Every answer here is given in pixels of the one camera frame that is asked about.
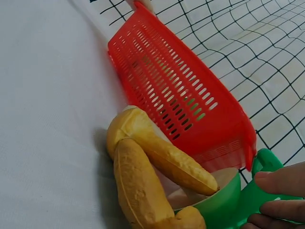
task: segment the green handle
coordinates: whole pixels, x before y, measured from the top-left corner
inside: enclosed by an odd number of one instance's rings
[[[253,161],[252,178],[259,171],[274,172],[283,167],[283,164],[277,157],[268,149],[261,149]]]

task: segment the red plastic basket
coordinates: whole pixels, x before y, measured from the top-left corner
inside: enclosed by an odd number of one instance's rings
[[[209,172],[250,170],[256,134],[239,103],[174,33],[136,6],[108,44],[129,103]]]

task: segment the hand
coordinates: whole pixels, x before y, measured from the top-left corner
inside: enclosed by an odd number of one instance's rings
[[[134,6],[134,1],[135,0],[126,0],[127,1],[127,3],[131,6],[131,8],[133,9],[133,10],[135,10],[135,6]],[[151,4],[151,0],[138,0],[138,1],[140,1],[141,3],[143,3],[143,5],[151,12],[151,13],[153,13],[154,14],[154,12],[153,12],[153,6],[152,6],[152,4]]]
[[[259,172],[254,180],[267,193],[305,197],[305,162],[273,173]],[[305,229],[284,220],[305,223],[305,200],[276,200],[263,204],[261,214],[253,214],[242,229]]]

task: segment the net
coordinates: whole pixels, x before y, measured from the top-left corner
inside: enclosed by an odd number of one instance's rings
[[[114,33],[124,0],[91,0]],[[157,17],[215,73],[250,117],[257,148],[285,164],[305,160],[305,2],[153,0]],[[251,174],[240,169],[243,185]]]

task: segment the white surface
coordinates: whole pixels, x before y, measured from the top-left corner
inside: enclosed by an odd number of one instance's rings
[[[0,33],[0,228],[123,229],[100,146],[125,104],[101,39],[66,0],[1,0]]]

